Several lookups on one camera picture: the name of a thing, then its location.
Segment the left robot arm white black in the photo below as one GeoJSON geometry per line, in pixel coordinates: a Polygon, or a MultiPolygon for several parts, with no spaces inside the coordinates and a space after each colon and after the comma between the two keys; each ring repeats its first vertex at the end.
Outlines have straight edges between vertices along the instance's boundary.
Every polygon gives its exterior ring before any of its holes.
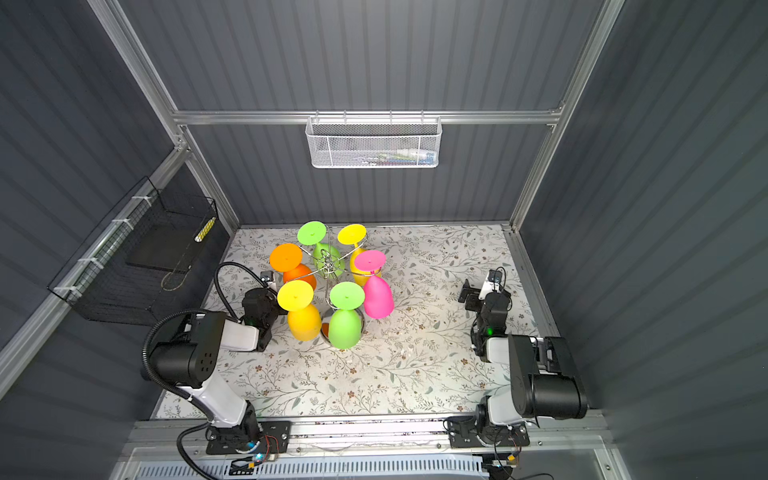
{"type": "Polygon", "coordinates": [[[228,385],[216,370],[220,350],[262,352],[272,326],[286,311],[267,287],[247,291],[244,316],[231,320],[225,311],[186,310],[152,327],[141,352],[141,374],[203,412],[207,439],[227,452],[251,452],[266,445],[266,435],[251,402],[228,385]]]}

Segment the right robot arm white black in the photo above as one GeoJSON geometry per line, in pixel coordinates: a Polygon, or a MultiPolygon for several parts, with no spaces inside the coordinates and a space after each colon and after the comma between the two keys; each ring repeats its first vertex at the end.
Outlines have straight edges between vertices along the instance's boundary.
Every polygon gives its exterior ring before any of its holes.
{"type": "Polygon", "coordinates": [[[476,314],[470,340],[476,356],[508,370],[508,383],[477,406],[474,431],[483,442],[508,441],[503,430],[519,432],[527,420],[585,417],[589,401],[566,340],[506,332],[511,295],[470,287],[460,295],[476,314]]]}

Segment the chrome wine glass rack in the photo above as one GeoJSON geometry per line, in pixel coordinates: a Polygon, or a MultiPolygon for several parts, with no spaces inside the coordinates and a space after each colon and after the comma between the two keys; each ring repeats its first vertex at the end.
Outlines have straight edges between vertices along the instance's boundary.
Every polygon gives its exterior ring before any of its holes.
{"type": "Polygon", "coordinates": [[[315,270],[324,281],[326,310],[321,314],[320,334],[330,346],[348,350],[356,346],[366,326],[367,308],[375,301],[367,299],[366,284],[379,278],[386,257],[374,250],[371,255],[363,248],[363,241],[348,244],[350,250],[342,254],[330,243],[316,243],[312,260],[315,270]]]}

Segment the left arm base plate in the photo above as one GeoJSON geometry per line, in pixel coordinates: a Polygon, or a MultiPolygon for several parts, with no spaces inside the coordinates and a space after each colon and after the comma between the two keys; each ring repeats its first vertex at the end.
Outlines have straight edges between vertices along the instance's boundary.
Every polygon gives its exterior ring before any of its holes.
{"type": "Polygon", "coordinates": [[[267,421],[258,426],[232,428],[208,427],[205,433],[208,455],[229,454],[278,454],[288,448],[292,423],[289,421],[267,421]]]}

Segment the pink wine glass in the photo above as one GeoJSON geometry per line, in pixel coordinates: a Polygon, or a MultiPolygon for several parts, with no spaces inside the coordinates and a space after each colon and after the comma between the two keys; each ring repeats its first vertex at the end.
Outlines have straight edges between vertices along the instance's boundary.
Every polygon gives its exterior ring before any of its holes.
{"type": "Polygon", "coordinates": [[[368,275],[363,287],[365,300],[363,307],[368,317],[383,319],[394,310],[394,299],[389,283],[378,276],[378,272],[386,264],[386,255],[378,250],[368,250],[359,254],[355,259],[355,267],[368,275]]]}

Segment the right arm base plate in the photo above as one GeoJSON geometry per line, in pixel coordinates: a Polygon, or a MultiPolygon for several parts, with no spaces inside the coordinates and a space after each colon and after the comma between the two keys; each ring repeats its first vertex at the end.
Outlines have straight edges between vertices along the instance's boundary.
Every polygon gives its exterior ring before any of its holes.
{"type": "Polygon", "coordinates": [[[479,426],[474,416],[450,416],[443,420],[452,448],[470,449],[480,447],[522,448],[530,445],[530,439],[523,425],[479,426]]]}

